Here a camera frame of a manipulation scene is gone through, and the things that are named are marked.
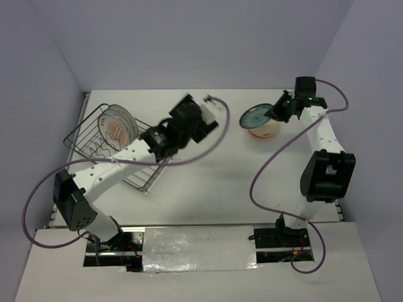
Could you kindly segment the white enamel plate green rim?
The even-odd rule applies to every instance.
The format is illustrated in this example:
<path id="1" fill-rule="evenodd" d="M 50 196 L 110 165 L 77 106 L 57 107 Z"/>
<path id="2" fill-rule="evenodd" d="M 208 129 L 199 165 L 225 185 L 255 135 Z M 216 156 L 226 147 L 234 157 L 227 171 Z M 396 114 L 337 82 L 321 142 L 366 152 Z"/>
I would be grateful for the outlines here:
<path id="1" fill-rule="evenodd" d="M 139 136 L 139 128 L 135 118 L 122 106 L 118 104 L 110 105 L 105 113 L 122 120 L 129 132 L 129 141 L 132 143 Z"/>

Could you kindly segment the white plate orange sunburst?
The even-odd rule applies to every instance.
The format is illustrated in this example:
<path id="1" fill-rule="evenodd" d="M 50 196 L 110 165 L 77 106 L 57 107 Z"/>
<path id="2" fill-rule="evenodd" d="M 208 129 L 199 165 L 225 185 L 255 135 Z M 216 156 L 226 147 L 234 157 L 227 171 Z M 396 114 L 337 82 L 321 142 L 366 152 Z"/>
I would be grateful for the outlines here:
<path id="1" fill-rule="evenodd" d="M 116 151 L 130 144 L 127 127 L 119 118 L 103 113 L 98 117 L 98 130 L 107 145 Z"/>

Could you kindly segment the green blue floral plate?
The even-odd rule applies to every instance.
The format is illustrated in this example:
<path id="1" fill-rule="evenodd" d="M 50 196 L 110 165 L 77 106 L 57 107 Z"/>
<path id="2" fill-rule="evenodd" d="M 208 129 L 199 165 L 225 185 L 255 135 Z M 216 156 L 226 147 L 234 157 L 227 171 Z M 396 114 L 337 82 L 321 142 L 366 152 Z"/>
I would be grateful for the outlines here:
<path id="1" fill-rule="evenodd" d="M 271 119 L 270 110 L 273 105 L 261 103 L 249 108 L 239 118 L 239 125 L 243 129 L 254 129 L 263 126 Z"/>

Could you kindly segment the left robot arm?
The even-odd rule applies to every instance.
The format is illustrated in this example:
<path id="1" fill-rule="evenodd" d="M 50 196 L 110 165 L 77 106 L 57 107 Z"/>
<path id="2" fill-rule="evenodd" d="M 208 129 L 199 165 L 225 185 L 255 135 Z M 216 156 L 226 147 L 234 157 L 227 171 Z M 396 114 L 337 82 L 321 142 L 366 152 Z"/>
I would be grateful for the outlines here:
<path id="1" fill-rule="evenodd" d="M 85 230 L 100 239 L 110 251 L 123 245 L 123 232 L 117 221 L 94 202 L 124 178 L 147 166 L 158 164 L 185 148 L 190 140 L 198 143 L 218 127 L 220 106 L 212 97 L 196 104 L 187 94 L 169 113 L 170 117 L 143 132 L 131 144 L 87 169 L 70 174 L 63 169 L 54 179 L 54 203 L 69 230 Z"/>

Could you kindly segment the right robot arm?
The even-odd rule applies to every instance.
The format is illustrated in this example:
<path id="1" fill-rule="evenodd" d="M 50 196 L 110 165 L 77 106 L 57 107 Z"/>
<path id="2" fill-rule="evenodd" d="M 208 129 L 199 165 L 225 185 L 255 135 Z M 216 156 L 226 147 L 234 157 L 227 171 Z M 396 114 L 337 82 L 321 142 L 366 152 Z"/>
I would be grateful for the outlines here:
<path id="1" fill-rule="evenodd" d="M 302 240 L 307 234 L 307 222 L 327 203 L 343 198 L 348 190 L 356 157 L 347 153 L 338 142 L 332 129 L 324 98 L 316 96 L 315 77 L 297 77 L 294 94 L 284 91 L 271 109 L 265 112 L 271 120 L 289 122 L 296 116 L 307 135 L 312 149 L 300 177 L 300 192 L 305 201 L 295 210 L 296 217 L 281 214 L 276 220 L 274 239 L 278 245 L 287 246 Z"/>

